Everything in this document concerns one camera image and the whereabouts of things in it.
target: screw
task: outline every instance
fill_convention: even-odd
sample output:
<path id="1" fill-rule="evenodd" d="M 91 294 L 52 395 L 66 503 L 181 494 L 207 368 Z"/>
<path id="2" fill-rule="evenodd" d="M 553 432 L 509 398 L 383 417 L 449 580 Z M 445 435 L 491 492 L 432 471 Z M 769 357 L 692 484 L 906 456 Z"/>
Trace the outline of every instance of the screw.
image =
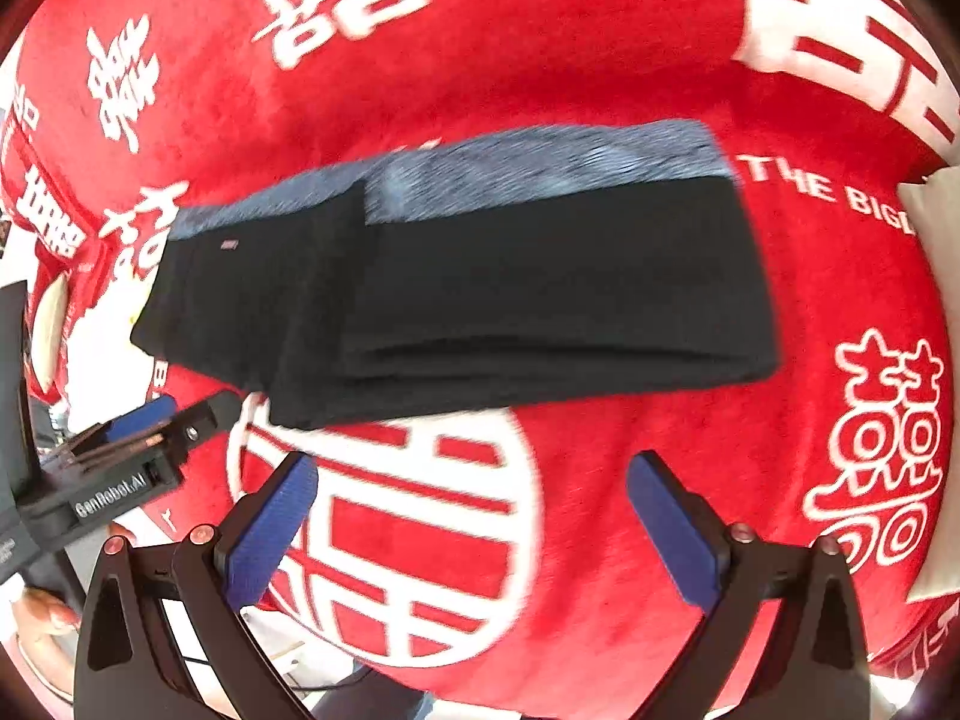
<path id="1" fill-rule="evenodd" d="M 749 544 L 757 538 L 754 529 L 745 522 L 734 522 L 730 526 L 730 535 L 734 541 L 739 541 L 741 544 Z"/>
<path id="2" fill-rule="evenodd" d="M 117 555 L 123 552 L 126 546 L 126 538 L 123 538 L 123 536 L 113 536 L 112 538 L 108 538 L 104 543 L 104 552 L 106 552 L 107 555 Z"/>
<path id="3" fill-rule="evenodd" d="M 820 545 L 820 549 L 827 553 L 827 555 L 840 554 L 840 544 L 833 536 L 820 536 L 820 538 L 817 539 L 817 542 Z"/>
<path id="4" fill-rule="evenodd" d="M 213 541 L 215 533 L 212 525 L 198 525 L 190 532 L 190 541 L 195 543 L 196 546 L 203 546 Z"/>

